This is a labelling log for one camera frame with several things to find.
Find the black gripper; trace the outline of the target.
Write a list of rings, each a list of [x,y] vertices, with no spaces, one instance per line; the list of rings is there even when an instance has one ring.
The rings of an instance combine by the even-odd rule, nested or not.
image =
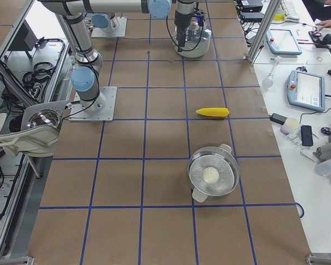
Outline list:
[[[181,52],[181,47],[184,46],[186,42],[186,29],[187,26],[177,27],[177,41],[178,41],[178,52]]]

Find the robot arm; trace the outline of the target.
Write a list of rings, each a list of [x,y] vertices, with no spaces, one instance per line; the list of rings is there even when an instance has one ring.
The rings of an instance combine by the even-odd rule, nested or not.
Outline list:
[[[171,9],[172,1],[41,1],[44,7],[64,20],[71,42],[76,49],[76,59],[81,66],[89,66],[99,81],[102,56],[93,47],[91,37],[84,22],[84,15],[107,13],[143,13],[162,19]]]
[[[177,52],[182,52],[185,47],[186,29],[191,24],[194,14],[194,3],[192,0],[176,0],[175,19],[177,34]]]

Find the person hand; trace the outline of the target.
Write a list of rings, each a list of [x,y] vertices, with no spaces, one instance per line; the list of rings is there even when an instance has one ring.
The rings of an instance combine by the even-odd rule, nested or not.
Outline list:
[[[323,28],[331,28],[331,19],[330,20],[324,20],[319,23],[316,23],[316,27],[323,29]]]

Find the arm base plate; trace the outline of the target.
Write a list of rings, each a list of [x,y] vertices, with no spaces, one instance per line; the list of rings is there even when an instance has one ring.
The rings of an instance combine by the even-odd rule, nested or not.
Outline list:
[[[74,104],[71,108],[71,113],[68,117],[71,122],[95,122],[107,121],[111,122],[114,118],[115,103],[117,96],[117,87],[99,87],[100,93],[96,101],[85,102],[81,101]]]
[[[127,17],[114,17],[108,27],[94,27],[92,30],[92,38],[108,39],[108,38],[124,38],[126,33]]]

